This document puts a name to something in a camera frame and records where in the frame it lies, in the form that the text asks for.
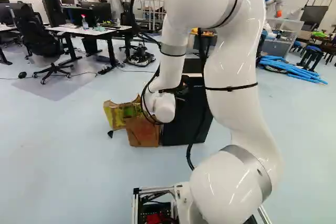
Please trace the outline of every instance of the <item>white desk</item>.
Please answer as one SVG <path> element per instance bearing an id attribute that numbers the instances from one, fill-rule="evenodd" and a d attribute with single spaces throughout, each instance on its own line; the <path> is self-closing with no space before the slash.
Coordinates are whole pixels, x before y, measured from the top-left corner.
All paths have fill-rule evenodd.
<path id="1" fill-rule="evenodd" d="M 69 27 L 50 27 L 46 28 L 46 30 L 51 30 L 51 31 L 64 31 L 66 33 L 70 34 L 76 34 L 76 35 L 84 35 L 85 37 L 87 36 L 100 36 L 103 34 L 109 34 L 114 32 L 115 30 L 106 30 L 106 31 L 94 31 L 92 28 L 88 30 L 84 30 L 82 27 L 79 28 L 69 28 Z"/>
<path id="2" fill-rule="evenodd" d="M 68 34 L 74 34 L 77 35 L 79 37 L 89 37 L 92 39 L 103 39 L 106 40 L 107 42 L 107 46 L 108 46 L 108 50 L 109 50 L 109 58 L 110 58 L 110 63 L 112 65 L 112 67 L 115 67 L 118 65 L 118 61 L 116 60 L 116 57 L 114 55 L 114 50 L 113 50 L 113 44 L 112 44 L 112 33 L 117 33 L 119 31 L 126 31 L 131 29 L 131 26 L 121 26 L 120 29 L 115 29 L 115 28 L 108 28 L 105 31 L 95 31 L 93 30 L 93 28 L 90 28 L 88 30 L 84 30 L 82 27 L 79 28 L 69 28 L 69 27 L 62 27 L 62 26 L 58 26 L 58 27 L 51 27 L 51 28 L 46 28 L 46 30 L 50 30 L 50 31 L 63 31 L 66 32 Z M 65 63 L 62 64 L 66 64 L 75 60 L 80 59 L 81 57 L 76 57 L 75 54 L 75 50 L 73 49 L 73 45 L 71 42 L 71 38 L 70 36 L 66 36 L 66 40 L 67 40 L 67 45 L 69 47 L 69 52 L 71 55 L 71 59 L 69 61 L 66 61 Z"/>
<path id="3" fill-rule="evenodd" d="M 6 31 L 14 31 L 16 30 L 15 26 L 4 26 L 0 25 L 0 33 L 6 32 Z M 2 51 L 0 47 L 0 64 L 5 64 L 5 65 L 11 65 L 12 63 L 8 61 L 4 55 L 4 52 Z"/>
<path id="4" fill-rule="evenodd" d="M 113 27 L 104 27 L 104 28 L 108 30 L 114 30 L 114 31 L 125 31 L 128 29 L 132 29 L 131 26 L 120 26 L 120 28 L 113 28 Z"/>
<path id="5" fill-rule="evenodd" d="M 16 30 L 16 26 L 3 26 L 3 25 L 0 25 L 0 32 L 2 32 L 2 31 L 12 31 L 12 30 Z"/>

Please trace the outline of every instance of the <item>brown paper bag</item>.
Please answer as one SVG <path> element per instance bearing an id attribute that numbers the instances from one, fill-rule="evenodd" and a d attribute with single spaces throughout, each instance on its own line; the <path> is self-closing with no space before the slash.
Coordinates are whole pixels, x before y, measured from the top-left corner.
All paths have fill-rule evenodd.
<path id="1" fill-rule="evenodd" d="M 128 140 L 134 147 L 158 147 L 160 125 L 153 125 L 141 115 L 125 119 Z"/>

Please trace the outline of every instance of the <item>red component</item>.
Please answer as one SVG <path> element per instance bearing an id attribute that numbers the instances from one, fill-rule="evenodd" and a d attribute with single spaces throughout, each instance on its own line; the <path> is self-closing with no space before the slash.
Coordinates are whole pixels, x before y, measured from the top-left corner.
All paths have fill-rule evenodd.
<path id="1" fill-rule="evenodd" d="M 160 224 L 161 218 L 158 214 L 147 215 L 147 224 Z"/>

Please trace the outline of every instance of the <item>water bottle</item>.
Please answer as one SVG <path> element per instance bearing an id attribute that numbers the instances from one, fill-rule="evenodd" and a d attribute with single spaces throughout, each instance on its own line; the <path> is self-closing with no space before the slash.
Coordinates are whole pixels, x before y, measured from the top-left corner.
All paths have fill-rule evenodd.
<path id="1" fill-rule="evenodd" d="M 88 30 L 89 29 L 89 24 L 86 22 L 85 20 L 85 15 L 82 15 L 82 27 L 84 30 Z"/>

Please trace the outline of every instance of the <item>gray mat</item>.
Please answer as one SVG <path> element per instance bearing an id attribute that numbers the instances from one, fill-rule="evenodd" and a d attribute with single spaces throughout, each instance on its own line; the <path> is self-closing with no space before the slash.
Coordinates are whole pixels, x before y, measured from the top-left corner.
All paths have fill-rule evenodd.
<path id="1" fill-rule="evenodd" d="M 94 62 L 92 57 L 86 58 L 85 56 L 83 59 L 70 64 L 75 65 L 75 70 L 65 69 L 65 71 L 71 72 L 71 75 L 73 75 L 71 79 L 68 79 L 65 76 L 51 76 L 47 79 L 46 84 L 42 85 L 40 82 L 42 77 L 45 76 L 45 73 L 43 73 L 40 74 L 39 76 L 41 77 L 37 79 L 29 78 L 17 80 L 12 85 L 18 89 L 30 92 L 40 97 L 44 97 L 52 101 L 59 101 L 91 82 L 96 76 L 94 73 L 86 73 L 80 76 L 74 75 L 89 71 L 97 72 L 103 66 L 100 63 Z"/>

